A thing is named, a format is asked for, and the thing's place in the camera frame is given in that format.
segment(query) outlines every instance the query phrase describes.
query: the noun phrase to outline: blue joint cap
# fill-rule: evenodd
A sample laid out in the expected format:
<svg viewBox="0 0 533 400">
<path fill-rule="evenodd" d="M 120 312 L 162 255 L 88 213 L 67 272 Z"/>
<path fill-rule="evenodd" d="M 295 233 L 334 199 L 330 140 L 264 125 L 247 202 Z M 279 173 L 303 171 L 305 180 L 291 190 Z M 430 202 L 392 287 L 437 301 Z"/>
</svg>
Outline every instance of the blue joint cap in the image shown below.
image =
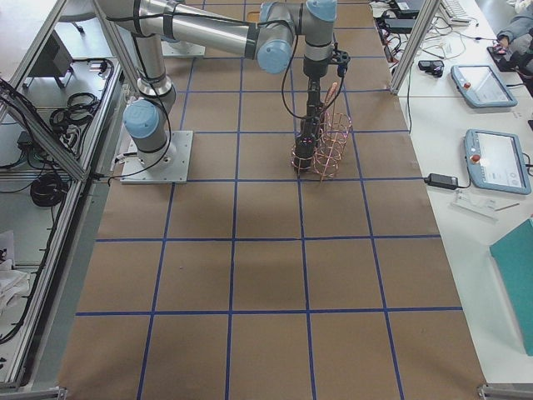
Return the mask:
<svg viewBox="0 0 533 400">
<path fill-rule="evenodd" d="M 326 21 L 333 23 L 336 20 L 336 0 L 307 0 L 307 9 L 309 13 Z"/>
<path fill-rule="evenodd" d="M 281 39 L 266 42 L 257 52 L 259 67 L 268 73 L 282 73 L 291 60 L 291 45 Z"/>
<path fill-rule="evenodd" d="M 270 14 L 270 9 L 274 4 L 277 2 L 264 2 L 261 4 L 261 9 L 259 10 L 259 22 L 265 23 L 268 19 L 268 15 Z"/>
<path fill-rule="evenodd" d="M 132 138 L 144 139 L 154 133 L 159 125 L 159 112 L 147 100 L 137 100 L 129 105 L 122 116 Z"/>
</svg>

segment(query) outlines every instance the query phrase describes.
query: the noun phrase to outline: person's hand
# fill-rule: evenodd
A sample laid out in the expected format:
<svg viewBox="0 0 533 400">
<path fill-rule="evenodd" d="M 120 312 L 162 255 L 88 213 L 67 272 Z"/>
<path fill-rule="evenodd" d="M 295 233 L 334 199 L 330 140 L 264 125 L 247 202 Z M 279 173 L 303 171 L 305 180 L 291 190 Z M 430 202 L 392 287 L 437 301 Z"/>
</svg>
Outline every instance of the person's hand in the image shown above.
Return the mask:
<svg viewBox="0 0 533 400">
<path fill-rule="evenodd" d="M 498 41 L 498 43 L 503 48 L 508 48 L 509 47 L 509 38 L 507 36 L 504 36 Z"/>
</svg>

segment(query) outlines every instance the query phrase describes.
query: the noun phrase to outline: person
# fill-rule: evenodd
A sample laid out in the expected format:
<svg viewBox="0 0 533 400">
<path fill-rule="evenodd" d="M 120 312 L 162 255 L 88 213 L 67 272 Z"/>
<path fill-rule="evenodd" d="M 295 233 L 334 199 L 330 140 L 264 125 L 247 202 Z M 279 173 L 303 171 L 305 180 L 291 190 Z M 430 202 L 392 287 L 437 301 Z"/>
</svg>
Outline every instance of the person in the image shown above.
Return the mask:
<svg viewBox="0 0 533 400">
<path fill-rule="evenodd" d="M 503 49 L 516 54 L 518 66 L 533 75 L 533 37 L 530 31 L 533 33 L 533 3 L 515 15 L 509 25 L 498 32 L 496 38 Z"/>
</svg>

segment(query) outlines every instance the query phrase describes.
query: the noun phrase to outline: power adapter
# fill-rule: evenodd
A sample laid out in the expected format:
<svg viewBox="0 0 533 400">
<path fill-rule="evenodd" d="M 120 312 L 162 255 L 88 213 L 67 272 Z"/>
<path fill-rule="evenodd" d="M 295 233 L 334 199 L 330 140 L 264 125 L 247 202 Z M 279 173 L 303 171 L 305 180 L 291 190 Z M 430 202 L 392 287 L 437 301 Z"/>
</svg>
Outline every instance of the power adapter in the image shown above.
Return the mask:
<svg viewBox="0 0 533 400">
<path fill-rule="evenodd" d="M 430 173 L 424 178 L 424 182 L 427 186 L 435 186 L 436 188 L 443 188 L 449 190 L 456 190 L 459 187 L 456 177 L 450 177 L 448 175 L 439 175 L 438 173 Z"/>
</svg>

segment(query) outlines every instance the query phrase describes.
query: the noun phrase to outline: metal base plate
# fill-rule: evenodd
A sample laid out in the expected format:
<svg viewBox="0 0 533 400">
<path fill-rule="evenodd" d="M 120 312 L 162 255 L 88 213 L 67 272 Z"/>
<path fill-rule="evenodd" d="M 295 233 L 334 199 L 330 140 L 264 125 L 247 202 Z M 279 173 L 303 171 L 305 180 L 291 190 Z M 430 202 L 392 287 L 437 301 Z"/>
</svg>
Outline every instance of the metal base plate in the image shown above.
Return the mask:
<svg viewBox="0 0 533 400">
<path fill-rule="evenodd" d="M 189 172 L 189 159 L 191 158 L 192 131 L 172 131 L 172 143 L 176 146 L 177 153 L 164 168 L 150 168 L 132 175 L 122 177 L 123 183 L 185 183 Z M 135 143 L 130 143 L 129 152 L 136 152 Z M 136 171 L 141 171 L 145 166 L 141 164 L 137 157 L 130 157 L 124 163 L 122 175 L 128 175 Z"/>
<path fill-rule="evenodd" d="M 191 44 L 185 51 L 177 50 L 165 41 L 161 41 L 161 46 L 163 57 L 167 58 L 192 58 L 206 55 L 206 48 L 198 44 Z"/>
</svg>

